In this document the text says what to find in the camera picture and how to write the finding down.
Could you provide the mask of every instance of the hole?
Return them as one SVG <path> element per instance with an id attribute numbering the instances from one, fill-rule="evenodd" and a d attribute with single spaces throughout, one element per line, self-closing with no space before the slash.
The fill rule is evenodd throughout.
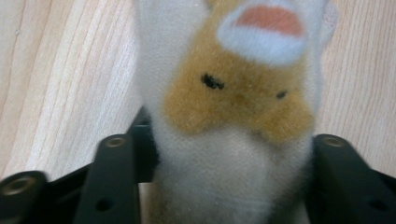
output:
<path id="1" fill-rule="evenodd" d="M 35 184 L 35 179 L 33 177 L 23 176 L 5 185 L 2 191 L 4 195 L 19 194 L 26 191 L 34 184 Z"/>
<path id="2" fill-rule="evenodd" d="M 125 139 L 123 138 L 112 138 L 106 141 L 107 147 L 120 147 L 124 145 Z"/>
<path id="3" fill-rule="evenodd" d="M 383 203 L 381 200 L 377 199 L 374 196 L 366 196 L 363 198 L 363 200 L 370 205 L 370 207 L 379 210 L 379 211 L 387 211 L 388 210 L 388 206 Z"/>
<path id="4" fill-rule="evenodd" d="M 323 141 L 324 143 L 332 147 L 342 147 L 344 145 L 341 140 L 334 137 L 326 137 L 325 139 L 323 139 Z"/>
<path id="5" fill-rule="evenodd" d="M 280 91 L 277 95 L 276 95 L 276 98 L 277 99 L 283 99 L 283 98 L 285 98 L 285 96 L 286 96 L 286 94 L 287 94 L 288 92 L 287 91 Z"/>
<path id="6" fill-rule="evenodd" d="M 106 212 L 110 210 L 113 206 L 114 206 L 113 200 L 104 198 L 99 200 L 99 202 L 96 204 L 96 210 L 99 212 Z"/>
<path id="7" fill-rule="evenodd" d="M 219 89 L 222 90 L 224 89 L 224 83 L 222 83 L 220 80 L 215 79 L 214 77 L 204 74 L 201 76 L 201 81 L 210 89 Z"/>

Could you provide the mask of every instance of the stuffed animal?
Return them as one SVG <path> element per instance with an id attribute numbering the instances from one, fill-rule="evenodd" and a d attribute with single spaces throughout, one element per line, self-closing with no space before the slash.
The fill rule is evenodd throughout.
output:
<path id="1" fill-rule="evenodd" d="M 145 0 L 138 13 L 137 84 L 160 155 L 148 223 L 290 223 L 279 214 L 309 178 L 334 7 Z"/>

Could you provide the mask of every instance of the light wood table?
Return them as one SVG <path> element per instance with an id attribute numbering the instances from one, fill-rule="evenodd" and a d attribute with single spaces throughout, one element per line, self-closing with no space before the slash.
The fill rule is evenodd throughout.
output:
<path id="1" fill-rule="evenodd" d="M 396 176 L 396 1 L 334 3 L 317 133 Z M 141 105 L 134 15 L 132 0 L 0 1 L 0 177 L 60 177 L 126 131 Z"/>

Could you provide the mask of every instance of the screw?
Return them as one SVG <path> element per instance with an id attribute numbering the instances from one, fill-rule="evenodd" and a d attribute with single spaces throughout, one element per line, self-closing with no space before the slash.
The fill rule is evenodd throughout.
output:
<path id="1" fill-rule="evenodd" d="M 324 143 L 326 143 L 329 146 L 332 147 L 343 147 L 344 146 L 344 142 L 342 142 L 341 140 L 339 140 L 338 138 L 335 137 L 326 137 L 324 138 Z"/>
<path id="2" fill-rule="evenodd" d="M 6 196 L 19 194 L 35 184 L 35 179 L 31 176 L 23 176 L 16 180 L 11 181 L 3 187 L 2 193 Z"/>
<path id="3" fill-rule="evenodd" d="M 105 145 L 107 147 L 120 147 L 125 144 L 125 139 L 116 137 L 106 141 Z"/>

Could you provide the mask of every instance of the orange fur patch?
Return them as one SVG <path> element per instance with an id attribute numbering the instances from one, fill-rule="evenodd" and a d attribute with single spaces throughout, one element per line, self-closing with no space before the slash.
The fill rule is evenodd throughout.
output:
<path id="1" fill-rule="evenodd" d="M 238 125 L 275 143 L 312 129 L 314 116 L 302 95 L 305 57 L 283 67 L 246 61 L 216 39 L 221 19 L 233 8 L 218 4 L 213 10 L 164 96 L 166 120 L 189 134 Z"/>

